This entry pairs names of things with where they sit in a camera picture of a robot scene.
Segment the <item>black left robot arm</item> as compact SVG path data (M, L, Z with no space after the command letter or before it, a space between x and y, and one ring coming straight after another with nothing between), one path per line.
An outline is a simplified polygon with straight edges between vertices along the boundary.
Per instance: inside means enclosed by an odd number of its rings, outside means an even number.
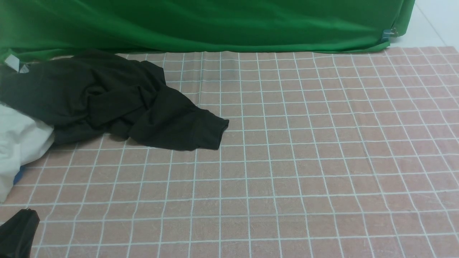
M33 209L21 209L0 227L0 257L29 258L40 218Z

